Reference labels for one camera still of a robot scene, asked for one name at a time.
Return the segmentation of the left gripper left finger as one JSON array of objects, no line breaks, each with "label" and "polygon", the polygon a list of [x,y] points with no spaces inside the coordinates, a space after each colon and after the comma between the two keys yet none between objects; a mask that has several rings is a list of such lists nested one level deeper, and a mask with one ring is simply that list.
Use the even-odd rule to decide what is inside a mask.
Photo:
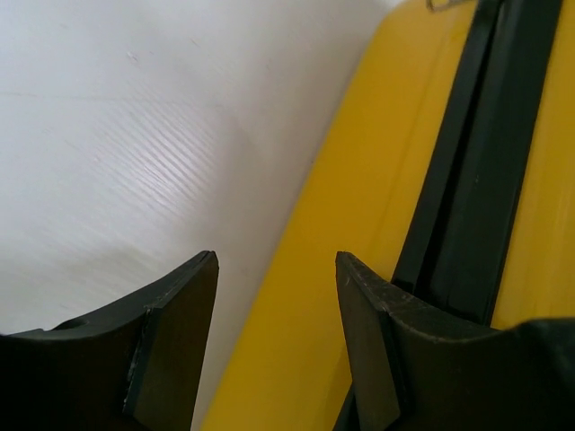
[{"label": "left gripper left finger", "polygon": [[52,330],[2,336],[2,429],[189,429],[218,272],[203,251]]}]

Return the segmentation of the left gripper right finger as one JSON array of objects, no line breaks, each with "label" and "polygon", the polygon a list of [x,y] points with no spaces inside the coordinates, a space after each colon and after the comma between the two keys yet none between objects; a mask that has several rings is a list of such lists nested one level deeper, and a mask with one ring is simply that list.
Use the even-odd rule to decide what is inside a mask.
[{"label": "left gripper right finger", "polygon": [[352,376],[337,429],[573,429],[573,319],[487,328],[348,252],[336,256],[336,284]]}]

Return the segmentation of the yellow hard-shell suitcase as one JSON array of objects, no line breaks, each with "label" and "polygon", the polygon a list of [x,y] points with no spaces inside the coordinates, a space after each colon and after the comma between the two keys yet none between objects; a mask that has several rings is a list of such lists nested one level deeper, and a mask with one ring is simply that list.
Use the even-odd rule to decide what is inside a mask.
[{"label": "yellow hard-shell suitcase", "polygon": [[314,162],[205,430],[339,430],[336,256],[457,318],[574,321],[574,4],[404,1]]}]

